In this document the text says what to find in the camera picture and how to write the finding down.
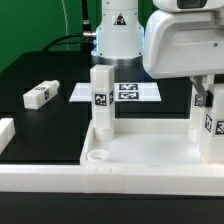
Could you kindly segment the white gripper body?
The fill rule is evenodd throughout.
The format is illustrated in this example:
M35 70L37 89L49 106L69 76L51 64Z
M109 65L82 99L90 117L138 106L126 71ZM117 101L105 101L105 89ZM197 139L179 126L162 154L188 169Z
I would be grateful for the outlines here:
M224 27L213 11L154 12L146 26L143 67L154 79L224 73Z

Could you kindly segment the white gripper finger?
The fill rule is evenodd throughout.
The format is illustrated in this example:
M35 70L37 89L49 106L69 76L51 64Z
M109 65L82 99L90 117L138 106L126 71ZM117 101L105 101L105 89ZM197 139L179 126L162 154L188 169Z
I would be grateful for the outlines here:
M190 81L197 91L196 105L199 107L212 107L214 95L206 90L204 85L209 86L214 83L213 75L191 76Z

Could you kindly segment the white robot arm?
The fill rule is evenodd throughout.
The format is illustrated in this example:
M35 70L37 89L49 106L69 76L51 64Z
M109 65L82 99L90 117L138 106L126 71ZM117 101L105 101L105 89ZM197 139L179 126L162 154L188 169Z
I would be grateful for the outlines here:
M92 57L104 64L141 60L154 79L188 77L206 106L202 78L224 74L224 0L152 2L157 10L141 25L138 0L102 0Z

